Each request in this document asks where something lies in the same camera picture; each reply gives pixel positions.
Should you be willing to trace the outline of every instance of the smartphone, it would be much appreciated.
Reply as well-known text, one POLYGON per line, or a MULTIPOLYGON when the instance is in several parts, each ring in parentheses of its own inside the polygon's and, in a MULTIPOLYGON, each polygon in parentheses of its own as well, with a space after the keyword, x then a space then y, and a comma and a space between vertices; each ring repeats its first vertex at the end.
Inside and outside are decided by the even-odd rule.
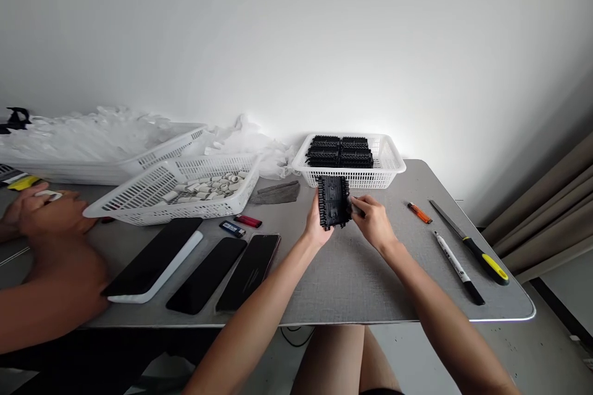
POLYGON ((202 221, 202 218, 171 220, 101 294, 114 302, 146 302, 142 298, 141 301, 118 301, 114 297, 147 295, 149 292, 154 296, 158 288, 153 286, 158 279, 165 275, 169 278, 202 239, 197 231, 202 221))
POLYGON ((216 304, 219 312, 235 312, 265 279, 280 235, 253 235, 216 304))
POLYGON ((208 302, 241 252, 247 247, 242 239, 224 238, 169 299, 169 310, 196 315, 208 302))

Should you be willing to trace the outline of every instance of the yellow object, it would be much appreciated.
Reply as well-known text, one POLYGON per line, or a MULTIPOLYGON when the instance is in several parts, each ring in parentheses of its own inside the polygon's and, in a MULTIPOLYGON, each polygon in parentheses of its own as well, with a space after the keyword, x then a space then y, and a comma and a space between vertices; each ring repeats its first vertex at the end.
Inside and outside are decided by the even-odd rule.
POLYGON ((33 186, 33 184, 38 180, 39 178, 37 176, 27 176, 26 178, 22 178, 17 180, 16 182, 11 183, 6 188, 13 189, 16 191, 22 191, 24 189, 29 188, 30 186, 33 186))
POLYGON ((494 259, 488 256, 486 253, 482 253, 482 257, 488 263, 488 265, 490 265, 494 269, 494 271, 498 273, 498 275, 501 278, 503 278, 504 280, 508 280, 508 275, 505 273, 504 270, 502 270, 502 268, 500 268, 500 266, 495 262, 494 259))

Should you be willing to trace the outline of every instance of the white tile floor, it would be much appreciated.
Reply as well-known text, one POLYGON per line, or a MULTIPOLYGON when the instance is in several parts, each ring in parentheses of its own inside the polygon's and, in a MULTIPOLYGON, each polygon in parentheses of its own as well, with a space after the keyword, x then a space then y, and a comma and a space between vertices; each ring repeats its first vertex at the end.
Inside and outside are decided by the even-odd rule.
MULTIPOLYGON (((534 320, 526 323, 477 324, 478 330, 492 346, 499 359, 524 394, 590 395, 593 373, 581 362, 577 345, 539 294, 526 285, 537 307, 534 320)), ((391 366, 407 395, 457 395, 459 390, 431 348, 420 324, 373 326, 373 333, 383 347, 391 366)), ((294 342, 306 338, 308 328, 290 334, 294 342)), ((297 373, 305 347, 291 347, 278 332, 242 395, 287 395, 297 373)), ((173 376, 186 372, 185 363, 156 360, 150 374, 173 376)), ((9 393, 14 379, 0 372, 0 395, 9 393)))

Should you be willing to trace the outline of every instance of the orange lighter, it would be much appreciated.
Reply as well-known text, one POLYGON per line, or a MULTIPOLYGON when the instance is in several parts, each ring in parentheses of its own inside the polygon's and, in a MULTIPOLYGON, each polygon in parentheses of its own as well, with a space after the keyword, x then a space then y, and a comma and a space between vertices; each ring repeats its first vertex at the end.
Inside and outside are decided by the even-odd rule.
POLYGON ((410 210, 412 210, 416 216, 418 216, 422 222, 424 223, 431 223, 432 219, 430 219, 421 209, 419 209, 416 205, 414 205, 412 202, 408 203, 408 208, 410 210))

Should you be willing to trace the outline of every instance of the curtain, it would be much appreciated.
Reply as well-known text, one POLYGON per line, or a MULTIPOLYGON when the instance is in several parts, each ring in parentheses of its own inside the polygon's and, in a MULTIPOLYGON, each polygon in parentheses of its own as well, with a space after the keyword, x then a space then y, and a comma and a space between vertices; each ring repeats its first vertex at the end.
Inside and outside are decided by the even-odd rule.
POLYGON ((593 249, 593 133, 482 236, 520 282, 593 249))

